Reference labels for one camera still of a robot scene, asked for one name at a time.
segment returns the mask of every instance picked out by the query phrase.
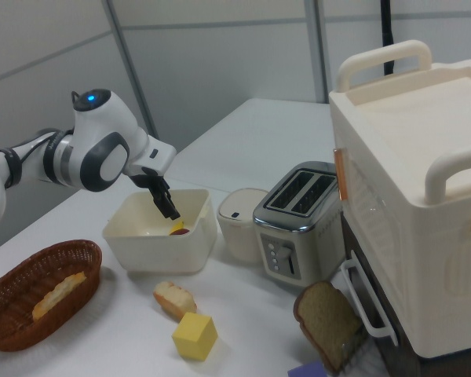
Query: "white wall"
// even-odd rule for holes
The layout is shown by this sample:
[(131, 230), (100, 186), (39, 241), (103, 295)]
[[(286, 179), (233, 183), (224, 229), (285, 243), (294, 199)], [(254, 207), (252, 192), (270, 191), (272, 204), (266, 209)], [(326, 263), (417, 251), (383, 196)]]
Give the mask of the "white wall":
[[(0, 148), (72, 128), (71, 91), (96, 87), (118, 93), (143, 123), (101, 0), (0, 0)], [(39, 181), (7, 190), (0, 245), (73, 192)]]
[[(382, 47), (379, 0), (321, 0), (325, 20), (329, 90), (334, 88), (340, 64), (356, 53)], [(394, 42), (417, 39), (432, 51), (433, 61), (453, 63), (471, 59), (471, 0), (391, 1)], [(395, 63), (394, 70), (414, 67), (413, 60)], [(359, 83), (383, 75), (382, 66), (361, 72)]]
[(325, 101), (307, 3), (113, 0), (161, 140), (180, 151), (252, 97)]

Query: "oven handle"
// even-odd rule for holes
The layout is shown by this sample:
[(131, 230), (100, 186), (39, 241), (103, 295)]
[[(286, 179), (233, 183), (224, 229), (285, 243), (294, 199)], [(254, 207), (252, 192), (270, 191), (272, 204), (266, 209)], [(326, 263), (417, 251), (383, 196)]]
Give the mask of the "oven handle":
[[(356, 290), (352, 286), (351, 280), (349, 279), (348, 269), (357, 269), (358, 273), (360, 274), (361, 280), (363, 281), (365, 288), (368, 290), (368, 293), (370, 294), (371, 300), (375, 304), (375, 308), (377, 309), (378, 314), (384, 322), (385, 326), (383, 328), (374, 328), (371, 325), (370, 320), (368, 320), (368, 316), (364, 311), (363, 305), (361, 305), (360, 298), (358, 297)], [(375, 294), (375, 291), (371, 286), (370, 281), (368, 280), (367, 274), (364, 272), (363, 267), (361, 267), (360, 261), (356, 257), (355, 253), (352, 252), (352, 259), (347, 259), (340, 265), (340, 270), (342, 271), (342, 275), (344, 276), (345, 282), (347, 283), (347, 287), (351, 292), (352, 299), (354, 300), (356, 308), (360, 313), (361, 320), (363, 321), (364, 326), (368, 331), (368, 334), (375, 338), (384, 338), (385, 336), (390, 336), (392, 339), (392, 343), (394, 343), (394, 346), (398, 346), (398, 338), (396, 337), (396, 333), (393, 329), (393, 326), (389, 322), (389, 318), (385, 314), (384, 308), (382, 308), (382, 304), (380, 303), (380, 301), (378, 301), (378, 297)]]
[(447, 179), (471, 169), (471, 146), (455, 149), (438, 157), (425, 175), (425, 201), (440, 204), (445, 201)]
[(337, 93), (345, 93), (351, 88), (351, 76), (367, 68), (392, 60), (405, 57), (418, 57), (418, 68), (420, 71), (431, 69), (433, 58), (429, 47), (420, 41), (410, 40), (393, 45), (373, 49), (365, 53), (358, 53), (348, 57), (341, 64), (337, 74)]

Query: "slice of bread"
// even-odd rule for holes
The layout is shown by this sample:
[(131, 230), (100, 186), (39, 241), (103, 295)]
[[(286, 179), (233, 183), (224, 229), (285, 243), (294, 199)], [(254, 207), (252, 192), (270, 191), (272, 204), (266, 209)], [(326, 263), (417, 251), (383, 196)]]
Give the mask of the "slice of bread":
[(44, 296), (43, 300), (33, 308), (31, 315), (33, 320), (39, 320), (46, 315), (59, 301), (68, 296), (70, 292), (76, 289), (84, 280), (86, 274), (82, 271), (68, 276), (55, 288)]
[(197, 305), (192, 294), (170, 281), (157, 284), (154, 297), (161, 307), (177, 320), (181, 320), (186, 312), (197, 312)]
[(347, 298), (329, 281), (308, 286), (294, 303), (300, 329), (318, 350), (324, 367), (333, 374), (342, 368), (342, 344), (362, 326)]

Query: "orange handle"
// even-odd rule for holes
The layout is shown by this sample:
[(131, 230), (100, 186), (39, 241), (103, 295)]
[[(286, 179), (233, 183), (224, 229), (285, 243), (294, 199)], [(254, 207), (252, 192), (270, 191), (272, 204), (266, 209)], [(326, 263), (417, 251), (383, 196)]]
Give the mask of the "orange handle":
[(348, 195), (344, 172), (344, 156), (342, 155), (341, 149), (334, 149), (333, 153), (335, 158), (335, 168), (337, 170), (338, 195), (340, 196), (340, 201), (347, 200)]

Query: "purple object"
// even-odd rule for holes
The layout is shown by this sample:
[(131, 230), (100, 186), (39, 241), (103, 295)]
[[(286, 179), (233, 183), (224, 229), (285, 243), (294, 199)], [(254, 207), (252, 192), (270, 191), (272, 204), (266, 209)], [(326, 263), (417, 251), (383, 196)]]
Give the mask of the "purple object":
[(310, 364), (288, 371), (288, 377), (328, 377), (324, 371), (323, 364), (320, 361), (314, 361)]

